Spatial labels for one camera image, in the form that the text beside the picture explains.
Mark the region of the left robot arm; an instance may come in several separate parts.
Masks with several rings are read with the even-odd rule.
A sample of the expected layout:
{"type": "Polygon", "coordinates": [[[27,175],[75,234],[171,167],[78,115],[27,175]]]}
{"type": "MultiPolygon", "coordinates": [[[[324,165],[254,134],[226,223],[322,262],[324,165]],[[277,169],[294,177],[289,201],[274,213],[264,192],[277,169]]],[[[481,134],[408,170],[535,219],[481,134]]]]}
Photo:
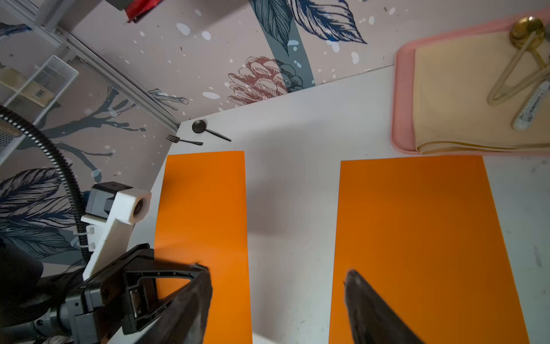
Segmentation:
{"type": "Polygon", "coordinates": [[[205,266],[157,260],[141,244],[91,277],[43,269],[1,244],[1,342],[107,343],[118,331],[139,333],[142,343],[203,342],[213,295],[205,266]]]}

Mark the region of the orange paper sheet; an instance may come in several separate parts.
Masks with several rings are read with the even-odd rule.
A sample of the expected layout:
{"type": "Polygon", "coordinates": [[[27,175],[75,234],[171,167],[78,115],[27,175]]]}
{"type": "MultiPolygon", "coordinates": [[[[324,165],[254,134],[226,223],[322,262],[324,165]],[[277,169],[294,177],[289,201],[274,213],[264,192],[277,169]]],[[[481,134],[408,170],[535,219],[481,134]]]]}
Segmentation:
{"type": "Polygon", "coordinates": [[[352,269],[425,343],[528,343],[479,156],[341,164],[329,342],[351,343],[352,269]]]}
{"type": "Polygon", "coordinates": [[[167,158],[154,250],[161,260],[209,268],[213,297],[205,343],[252,343],[242,151],[167,158]]]}

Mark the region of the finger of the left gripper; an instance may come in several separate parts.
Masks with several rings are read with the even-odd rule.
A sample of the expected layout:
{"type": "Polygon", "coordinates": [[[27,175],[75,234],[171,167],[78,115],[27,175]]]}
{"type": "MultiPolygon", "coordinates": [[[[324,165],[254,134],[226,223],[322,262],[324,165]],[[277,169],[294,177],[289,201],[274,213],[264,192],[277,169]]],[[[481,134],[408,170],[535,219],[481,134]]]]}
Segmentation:
{"type": "Polygon", "coordinates": [[[157,260],[155,250],[149,244],[136,245],[129,252],[129,262],[123,272],[129,280],[143,278],[178,278],[194,280],[199,275],[209,274],[209,269],[203,265],[187,265],[180,262],[157,260]]]}
{"type": "Polygon", "coordinates": [[[149,298],[144,292],[125,292],[122,296],[122,329],[125,335],[138,333],[157,320],[179,296],[174,292],[159,300],[149,298]]]}

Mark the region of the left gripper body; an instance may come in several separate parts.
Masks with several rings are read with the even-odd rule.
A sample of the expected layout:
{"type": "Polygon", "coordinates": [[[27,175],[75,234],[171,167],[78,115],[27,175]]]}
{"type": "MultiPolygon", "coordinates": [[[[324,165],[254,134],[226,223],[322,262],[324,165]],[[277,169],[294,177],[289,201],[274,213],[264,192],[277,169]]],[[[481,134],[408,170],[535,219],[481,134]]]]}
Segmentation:
{"type": "Polygon", "coordinates": [[[132,305],[130,290],[142,272],[146,259],[120,259],[94,273],[71,290],[64,306],[67,324],[75,343],[106,343],[121,328],[134,334],[146,328],[146,313],[132,305]]]}

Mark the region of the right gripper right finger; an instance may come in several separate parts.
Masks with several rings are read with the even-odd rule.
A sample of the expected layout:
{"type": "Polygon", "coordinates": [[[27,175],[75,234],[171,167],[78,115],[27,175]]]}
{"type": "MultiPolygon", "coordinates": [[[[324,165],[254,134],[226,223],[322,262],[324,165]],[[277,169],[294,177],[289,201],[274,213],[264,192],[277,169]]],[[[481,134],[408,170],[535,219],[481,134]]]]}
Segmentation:
{"type": "Polygon", "coordinates": [[[345,302],[355,343],[422,342],[355,269],[346,276],[345,302]]]}

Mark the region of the clear acrylic wall shelf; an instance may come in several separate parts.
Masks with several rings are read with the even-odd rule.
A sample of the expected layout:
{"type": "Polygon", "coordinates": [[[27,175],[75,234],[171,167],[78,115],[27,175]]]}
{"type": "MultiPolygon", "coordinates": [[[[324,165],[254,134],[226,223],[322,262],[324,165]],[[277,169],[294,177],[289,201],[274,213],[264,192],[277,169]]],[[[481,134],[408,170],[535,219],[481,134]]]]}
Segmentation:
{"type": "Polygon", "coordinates": [[[54,55],[29,77],[3,66],[1,105],[38,126],[78,75],[76,69],[54,55]]]}

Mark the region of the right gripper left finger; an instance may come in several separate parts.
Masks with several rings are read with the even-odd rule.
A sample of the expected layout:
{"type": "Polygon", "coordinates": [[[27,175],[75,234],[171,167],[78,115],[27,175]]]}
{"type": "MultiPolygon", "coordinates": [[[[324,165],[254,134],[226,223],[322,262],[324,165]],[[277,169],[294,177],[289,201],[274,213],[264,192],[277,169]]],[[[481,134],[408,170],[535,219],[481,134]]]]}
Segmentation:
{"type": "Polygon", "coordinates": [[[202,343],[213,296],[211,275],[206,267],[180,291],[159,320],[138,343],[202,343]]]}

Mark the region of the black spoon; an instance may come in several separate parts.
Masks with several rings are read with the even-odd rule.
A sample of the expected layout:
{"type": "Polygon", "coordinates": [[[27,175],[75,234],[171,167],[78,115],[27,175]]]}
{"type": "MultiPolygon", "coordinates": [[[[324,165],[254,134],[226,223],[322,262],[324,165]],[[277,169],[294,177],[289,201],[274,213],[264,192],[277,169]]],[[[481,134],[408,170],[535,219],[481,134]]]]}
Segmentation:
{"type": "Polygon", "coordinates": [[[217,138],[220,138],[222,140],[226,140],[228,142],[232,142],[232,139],[216,132],[216,131],[213,131],[211,129],[208,128],[208,124],[206,123],[206,121],[204,120],[196,120],[193,124],[192,124],[192,131],[196,134],[201,134],[201,133],[209,133],[213,136],[216,136],[217,138]]]}

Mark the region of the pink tray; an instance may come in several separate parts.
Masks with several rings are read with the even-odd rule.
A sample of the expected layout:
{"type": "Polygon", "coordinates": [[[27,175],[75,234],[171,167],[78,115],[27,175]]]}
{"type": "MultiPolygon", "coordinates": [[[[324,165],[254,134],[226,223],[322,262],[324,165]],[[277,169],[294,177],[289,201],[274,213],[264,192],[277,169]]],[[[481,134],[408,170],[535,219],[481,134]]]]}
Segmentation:
{"type": "MultiPolygon", "coordinates": [[[[395,62],[395,87],[394,100],[392,111],[392,144],[403,153],[409,153],[416,156],[428,155],[501,155],[501,156],[548,156],[549,152],[500,152],[490,150],[476,151],[449,151],[436,154],[422,154],[415,144],[415,133],[413,126],[413,89],[414,89],[414,74],[415,74],[415,52],[421,47],[425,47],[434,43],[460,39],[477,34],[488,34],[494,32],[509,32],[513,24],[524,17],[536,17],[543,21],[545,30],[549,27],[549,10],[543,9],[533,15],[521,14],[510,19],[500,19],[492,21],[488,24],[470,27],[468,29],[458,30],[447,34],[441,34],[435,37],[429,37],[421,40],[415,40],[402,46],[396,55],[395,62]]],[[[546,40],[537,48],[538,53],[542,56],[549,51],[549,44],[546,40]]],[[[514,86],[521,79],[538,70],[537,63],[534,57],[526,52],[520,62],[511,73],[506,84],[514,86]]],[[[535,82],[537,87],[544,80],[549,79],[549,74],[542,80],[535,82]]]]}

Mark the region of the black fork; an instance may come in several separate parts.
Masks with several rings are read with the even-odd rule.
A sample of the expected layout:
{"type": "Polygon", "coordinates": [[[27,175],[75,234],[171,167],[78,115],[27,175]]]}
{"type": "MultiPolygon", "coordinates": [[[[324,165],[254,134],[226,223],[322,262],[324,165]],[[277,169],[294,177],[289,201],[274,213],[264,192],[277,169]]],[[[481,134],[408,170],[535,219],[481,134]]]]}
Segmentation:
{"type": "Polygon", "coordinates": [[[184,140],[184,139],[181,139],[180,137],[174,136],[174,135],[166,136],[166,140],[170,141],[171,143],[188,143],[188,144],[192,144],[192,145],[195,145],[195,146],[203,146],[203,142],[193,141],[193,140],[184,140]]]}

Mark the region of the red cassava chips bag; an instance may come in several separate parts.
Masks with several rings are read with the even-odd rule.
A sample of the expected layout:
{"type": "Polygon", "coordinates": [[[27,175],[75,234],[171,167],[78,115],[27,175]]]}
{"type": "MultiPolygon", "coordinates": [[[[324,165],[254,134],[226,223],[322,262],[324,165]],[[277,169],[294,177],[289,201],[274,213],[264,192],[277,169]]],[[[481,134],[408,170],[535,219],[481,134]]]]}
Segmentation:
{"type": "Polygon", "coordinates": [[[128,18],[128,22],[137,23],[147,15],[150,11],[156,8],[163,0],[135,0],[125,8],[125,13],[128,18]]]}

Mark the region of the white marker pen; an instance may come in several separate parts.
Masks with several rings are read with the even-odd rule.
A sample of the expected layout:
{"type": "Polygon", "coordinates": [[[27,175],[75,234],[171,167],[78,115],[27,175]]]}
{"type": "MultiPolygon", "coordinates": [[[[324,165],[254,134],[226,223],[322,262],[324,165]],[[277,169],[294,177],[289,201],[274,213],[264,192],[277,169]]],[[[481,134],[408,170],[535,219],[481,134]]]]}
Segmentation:
{"type": "Polygon", "coordinates": [[[533,90],[513,122],[512,128],[514,130],[524,131],[530,128],[548,91],[549,80],[544,80],[533,90]]]}

